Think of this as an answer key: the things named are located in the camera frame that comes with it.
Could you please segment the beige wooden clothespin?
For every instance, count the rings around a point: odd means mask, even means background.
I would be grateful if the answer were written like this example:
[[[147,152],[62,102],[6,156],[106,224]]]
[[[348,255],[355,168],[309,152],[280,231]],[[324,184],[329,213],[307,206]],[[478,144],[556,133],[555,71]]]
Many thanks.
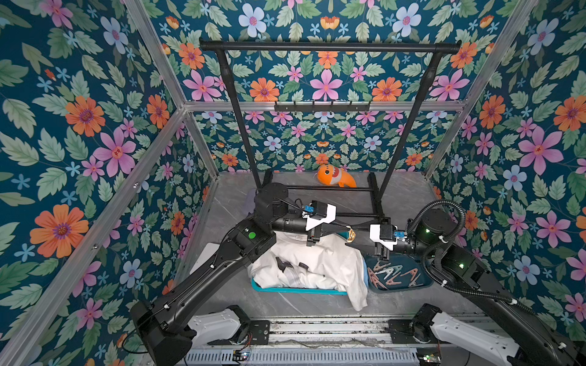
[[[354,232],[354,230],[350,229],[347,234],[348,234],[348,237],[347,237],[348,243],[351,243],[356,239],[356,233]]]

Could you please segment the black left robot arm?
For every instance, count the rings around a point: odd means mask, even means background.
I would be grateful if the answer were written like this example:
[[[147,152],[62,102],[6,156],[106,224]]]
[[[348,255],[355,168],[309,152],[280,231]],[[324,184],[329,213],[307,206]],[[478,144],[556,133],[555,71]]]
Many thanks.
[[[278,232],[304,234],[309,244],[329,234],[355,235],[351,225],[337,220],[335,206],[320,201],[297,205],[281,183],[259,188],[254,203],[253,212],[228,231],[218,249],[187,279],[158,300],[131,308],[136,334],[154,364],[175,365],[193,346],[250,342],[250,317],[239,306],[203,316],[197,311],[238,271],[268,252]]]

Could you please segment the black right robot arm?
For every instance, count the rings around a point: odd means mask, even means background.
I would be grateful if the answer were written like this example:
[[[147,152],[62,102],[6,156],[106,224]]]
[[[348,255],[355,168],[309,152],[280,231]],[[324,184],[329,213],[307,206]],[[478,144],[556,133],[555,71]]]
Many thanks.
[[[437,200],[424,206],[404,230],[389,221],[354,227],[384,249],[418,260],[435,283],[474,303],[505,332],[499,336],[479,329],[426,303],[411,321],[413,337],[420,343],[431,338],[452,343],[495,365],[583,365],[583,341],[574,343],[546,325],[482,260],[457,245],[465,216],[456,202]]]

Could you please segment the dark teal clothespin tray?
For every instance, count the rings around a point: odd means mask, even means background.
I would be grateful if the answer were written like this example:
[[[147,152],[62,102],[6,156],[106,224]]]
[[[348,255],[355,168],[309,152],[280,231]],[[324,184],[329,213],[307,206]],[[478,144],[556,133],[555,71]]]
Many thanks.
[[[393,255],[389,260],[364,256],[364,261],[369,289],[375,293],[412,291],[433,284],[423,266],[409,256]]]

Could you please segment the black clothes rack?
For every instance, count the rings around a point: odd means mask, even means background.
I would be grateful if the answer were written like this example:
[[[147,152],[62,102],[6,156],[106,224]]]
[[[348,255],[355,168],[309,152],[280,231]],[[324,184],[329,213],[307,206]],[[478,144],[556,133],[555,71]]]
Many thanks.
[[[421,172],[463,99],[474,44],[205,41],[193,79],[219,169]],[[275,102],[370,102],[363,112],[274,111]]]

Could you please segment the orange fish plush toy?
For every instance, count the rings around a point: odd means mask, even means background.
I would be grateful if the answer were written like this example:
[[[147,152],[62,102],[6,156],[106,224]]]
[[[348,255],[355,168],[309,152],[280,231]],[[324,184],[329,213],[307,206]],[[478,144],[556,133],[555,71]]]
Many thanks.
[[[356,188],[357,184],[351,174],[331,164],[321,166],[317,171],[318,181],[326,186]]]

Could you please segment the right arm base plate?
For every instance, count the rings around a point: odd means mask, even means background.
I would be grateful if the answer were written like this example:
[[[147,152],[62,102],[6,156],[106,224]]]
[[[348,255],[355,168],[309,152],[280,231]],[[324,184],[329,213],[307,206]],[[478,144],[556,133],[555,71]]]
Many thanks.
[[[385,327],[395,344],[434,344],[438,339],[429,329],[413,326],[410,320],[388,320]]]

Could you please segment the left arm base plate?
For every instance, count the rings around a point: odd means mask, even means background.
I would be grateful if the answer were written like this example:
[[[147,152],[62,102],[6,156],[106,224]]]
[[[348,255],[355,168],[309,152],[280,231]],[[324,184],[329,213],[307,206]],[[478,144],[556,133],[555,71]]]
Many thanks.
[[[229,343],[234,346],[267,345],[271,323],[268,320],[251,320],[241,325]]]

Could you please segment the black wall hook rail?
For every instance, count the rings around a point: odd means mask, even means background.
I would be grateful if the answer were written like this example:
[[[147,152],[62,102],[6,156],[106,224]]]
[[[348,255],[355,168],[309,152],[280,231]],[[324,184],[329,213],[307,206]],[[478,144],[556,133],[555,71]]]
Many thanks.
[[[370,102],[275,102],[273,104],[274,111],[285,112],[363,112],[369,111],[371,107]]]

